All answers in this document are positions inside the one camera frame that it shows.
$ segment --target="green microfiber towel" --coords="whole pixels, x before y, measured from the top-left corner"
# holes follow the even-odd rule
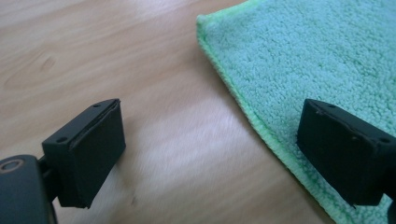
[[[199,16],[197,37],[254,129],[338,223],[387,223],[348,205],[302,154],[305,98],[396,135],[396,0],[261,0]]]

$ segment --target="wood grain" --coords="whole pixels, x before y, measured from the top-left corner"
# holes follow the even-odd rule
[[[249,126],[195,37],[232,1],[0,3],[0,158],[120,98],[127,148],[66,223],[332,223]]]

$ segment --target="wooden surface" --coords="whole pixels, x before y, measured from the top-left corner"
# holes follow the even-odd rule
[[[54,201],[61,224],[332,223],[197,45],[196,16],[240,2],[1,1],[0,158],[120,98],[127,148],[91,209]]]

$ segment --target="towel fibers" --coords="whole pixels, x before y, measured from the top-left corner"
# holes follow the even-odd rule
[[[297,148],[305,98],[396,135],[396,0],[253,0],[197,18],[201,48],[254,129],[338,223],[387,223],[390,199],[348,205]]]

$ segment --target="wooden table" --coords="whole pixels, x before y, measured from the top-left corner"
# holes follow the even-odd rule
[[[1,1],[0,158],[120,98],[127,148],[91,209],[54,201],[61,224],[332,223],[198,47],[196,16],[240,2]]]

